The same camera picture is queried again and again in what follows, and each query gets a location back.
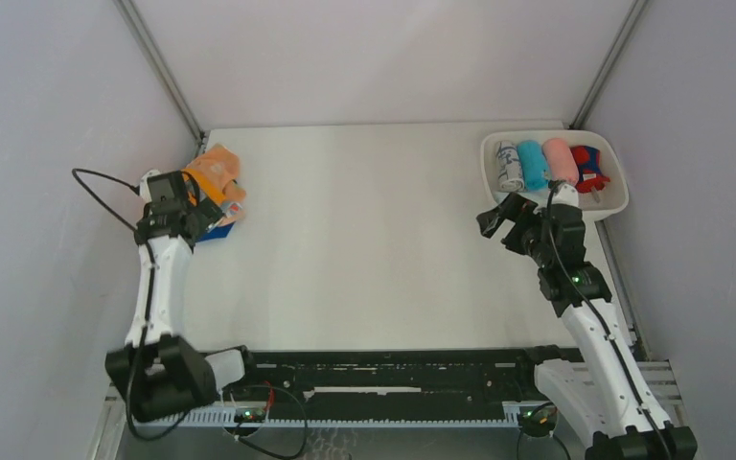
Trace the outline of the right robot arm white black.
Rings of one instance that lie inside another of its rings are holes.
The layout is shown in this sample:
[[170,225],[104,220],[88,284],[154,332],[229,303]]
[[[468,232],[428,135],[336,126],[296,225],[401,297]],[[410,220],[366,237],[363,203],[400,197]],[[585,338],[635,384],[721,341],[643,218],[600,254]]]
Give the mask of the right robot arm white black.
[[592,383],[572,376],[569,361],[533,361],[515,374],[529,399],[543,395],[559,409],[587,459],[693,459],[698,442],[676,425],[652,392],[618,323],[604,275],[587,260],[587,226],[571,200],[551,194],[544,205],[510,194],[476,217],[489,239],[506,221],[503,246],[537,266],[540,292],[573,338]]

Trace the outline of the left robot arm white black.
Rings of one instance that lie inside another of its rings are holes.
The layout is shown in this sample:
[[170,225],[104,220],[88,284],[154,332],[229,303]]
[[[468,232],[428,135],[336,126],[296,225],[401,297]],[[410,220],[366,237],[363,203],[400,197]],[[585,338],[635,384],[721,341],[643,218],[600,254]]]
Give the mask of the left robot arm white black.
[[218,210],[189,195],[153,193],[134,239],[139,290],[124,345],[105,357],[105,370],[124,393],[133,421],[148,423],[213,403],[225,387],[254,397],[262,376],[243,347],[204,355],[183,334],[185,288],[196,239]]

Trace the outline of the orange towel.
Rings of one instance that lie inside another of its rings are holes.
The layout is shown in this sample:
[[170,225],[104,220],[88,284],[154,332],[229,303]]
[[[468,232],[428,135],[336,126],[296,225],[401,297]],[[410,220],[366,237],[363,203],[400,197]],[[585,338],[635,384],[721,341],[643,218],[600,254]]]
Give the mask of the orange towel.
[[220,185],[214,180],[206,176],[203,172],[191,168],[183,168],[181,170],[186,184],[190,187],[189,194],[192,197],[193,204],[209,199],[219,208],[226,201],[225,194]]

